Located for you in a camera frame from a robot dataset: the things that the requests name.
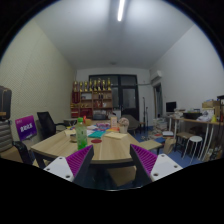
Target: fluorescent light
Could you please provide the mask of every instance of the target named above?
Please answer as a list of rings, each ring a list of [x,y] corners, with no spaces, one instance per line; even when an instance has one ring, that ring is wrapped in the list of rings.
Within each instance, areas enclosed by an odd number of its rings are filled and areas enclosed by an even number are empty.
[[[121,19],[122,19],[122,14],[123,14],[123,10],[124,10],[124,3],[125,3],[125,0],[120,0],[119,9],[118,9],[118,16],[117,16],[118,21],[121,21]]]

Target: door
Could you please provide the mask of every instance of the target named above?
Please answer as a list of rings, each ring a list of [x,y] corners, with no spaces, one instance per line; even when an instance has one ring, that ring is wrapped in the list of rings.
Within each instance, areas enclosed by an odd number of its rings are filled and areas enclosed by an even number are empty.
[[[162,86],[161,84],[154,87],[155,99],[155,118],[163,115],[163,100],[162,100]]]
[[[130,114],[139,121],[138,87],[135,76],[121,76],[120,108],[121,115]]]

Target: book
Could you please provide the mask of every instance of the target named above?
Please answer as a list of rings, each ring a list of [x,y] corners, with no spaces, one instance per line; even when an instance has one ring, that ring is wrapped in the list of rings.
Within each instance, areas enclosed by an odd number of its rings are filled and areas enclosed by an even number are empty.
[[[127,134],[121,134],[116,132],[110,132],[104,135],[104,137],[115,138],[115,139],[122,139],[125,136],[127,136]]]
[[[110,128],[110,129],[107,129],[106,132],[119,132],[119,128],[118,127]]]

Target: bottle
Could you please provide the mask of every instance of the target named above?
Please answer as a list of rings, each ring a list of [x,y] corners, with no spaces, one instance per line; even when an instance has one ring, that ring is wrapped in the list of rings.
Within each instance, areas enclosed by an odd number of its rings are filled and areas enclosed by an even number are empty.
[[[87,143],[87,128],[83,123],[83,118],[79,117],[75,125],[78,150],[85,148]]]

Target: wall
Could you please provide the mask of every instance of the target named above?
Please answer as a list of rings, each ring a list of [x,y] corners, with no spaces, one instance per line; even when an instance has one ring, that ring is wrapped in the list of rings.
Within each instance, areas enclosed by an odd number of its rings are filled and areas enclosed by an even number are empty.
[[[137,75],[138,84],[149,83],[149,70],[137,68],[93,68],[93,69],[80,69],[77,70],[74,80],[86,81],[89,80],[89,75],[102,75],[102,74],[120,74],[120,75]],[[145,97],[145,107],[148,107],[148,125],[152,125],[154,118],[154,102],[153,91],[150,85],[139,86],[139,117],[143,121],[143,97]]]
[[[176,101],[178,108],[202,108],[202,102],[224,94],[222,63],[204,33],[194,25],[151,68],[161,70],[163,108]]]
[[[0,64],[0,85],[12,90],[11,120],[14,140],[19,140],[15,119],[49,111],[55,123],[70,118],[74,70],[34,20],[21,29]],[[40,134],[34,142],[40,140]]]

